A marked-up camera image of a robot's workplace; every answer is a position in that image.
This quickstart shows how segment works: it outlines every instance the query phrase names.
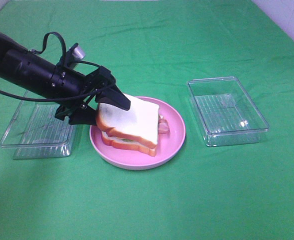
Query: pink plate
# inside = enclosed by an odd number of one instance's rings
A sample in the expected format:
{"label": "pink plate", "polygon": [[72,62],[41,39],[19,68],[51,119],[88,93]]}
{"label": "pink plate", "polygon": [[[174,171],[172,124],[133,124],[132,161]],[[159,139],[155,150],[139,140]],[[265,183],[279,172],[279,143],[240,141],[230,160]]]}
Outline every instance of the pink plate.
{"label": "pink plate", "polygon": [[139,99],[159,105],[159,114],[163,115],[169,124],[169,133],[158,135],[156,156],[149,156],[139,151],[122,150],[105,145],[101,131],[96,126],[90,126],[89,136],[93,147],[108,163],[129,170],[145,170],[156,168],[168,162],[182,147],[186,127],[181,115],[169,104],[156,98],[138,96]]}

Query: plastic container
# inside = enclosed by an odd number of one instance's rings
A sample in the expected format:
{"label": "plastic container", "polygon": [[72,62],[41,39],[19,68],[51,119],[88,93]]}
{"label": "plastic container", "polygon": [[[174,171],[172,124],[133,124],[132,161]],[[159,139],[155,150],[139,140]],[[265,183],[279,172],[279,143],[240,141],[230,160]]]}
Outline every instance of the plastic container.
{"label": "plastic container", "polygon": [[263,141],[269,125],[233,76],[187,83],[199,128],[209,147]]}
{"label": "plastic container", "polygon": [[[26,92],[25,97],[41,98]],[[21,101],[5,131],[0,146],[13,159],[35,159],[67,157],[72,153],[77,131],[76,125],[69,125],[56,119],[56,103]]]}

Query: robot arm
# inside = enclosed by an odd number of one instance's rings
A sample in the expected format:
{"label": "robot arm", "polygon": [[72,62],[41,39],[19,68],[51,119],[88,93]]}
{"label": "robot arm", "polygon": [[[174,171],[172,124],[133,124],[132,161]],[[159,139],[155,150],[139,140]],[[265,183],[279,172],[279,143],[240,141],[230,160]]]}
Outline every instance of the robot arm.
{"label": "robot arm", "polygon": [[[61,43],[62,56],[56,65],[38,56],[46,49],[50,34],[58,37]],[[24,100],[60,104],[55,118],[64,120],[68,116],[71,125],[96,124],[96,110],[88,106],[93,97],[97,103],[129,110],[131,103],[116,86],[111,71],[104,66],[82,61],[84,56],[78,43],[66,51],[64,39],[57,32],[44,36],[42,51],[28,51],[0,33],[0,78],[46,98],[42,101]],[[90,64],[97,69],[84,75],[74,70],[78,63]]]}

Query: clear plastic container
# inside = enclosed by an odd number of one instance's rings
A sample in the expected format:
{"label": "clear plastic container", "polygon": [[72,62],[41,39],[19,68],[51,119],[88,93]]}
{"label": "clear plastic container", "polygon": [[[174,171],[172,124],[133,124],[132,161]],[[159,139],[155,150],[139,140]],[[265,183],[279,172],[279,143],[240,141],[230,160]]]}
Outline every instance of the clear plastic container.
{"label": "clear plastic container", "polygon": [[236,77],[194,79],[187,86],[207,146],[258,143],[266,138],[269,125]]}
{"label": "clear plastic container", "polygon": [[[25,97],[41,98],[26,92]],[[56,119],[59,107],[52,102],[21,101],[5,131],[0,146],[13,159],[67,157],[72,153],[77,126]]]}

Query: bread slice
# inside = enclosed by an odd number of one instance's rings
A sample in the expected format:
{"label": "bread slice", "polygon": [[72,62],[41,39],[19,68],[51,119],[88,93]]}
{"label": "bread slice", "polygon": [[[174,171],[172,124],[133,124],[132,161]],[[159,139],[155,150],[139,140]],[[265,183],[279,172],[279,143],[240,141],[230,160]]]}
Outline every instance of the bread slice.
{"label": "bread slice", "polygon": [[119,138],[116,136],[108,136],[106,132],[101,132],[101,139],[102,142],[108,146],[112,146],[116,149],[123,149],[123,150],[134,150],[139,151],[143,154],[148,154],[151,157],[156,156],[156,147],[149,148],[137,141],[132,141],[125,138]]}
{"label": "bread slice", "polygon": [[97,127],[109,137],[118,137],[140,143],[149,149],[158,144],[159,105],[125,94],[130,100],[128,111],[99,103]]}

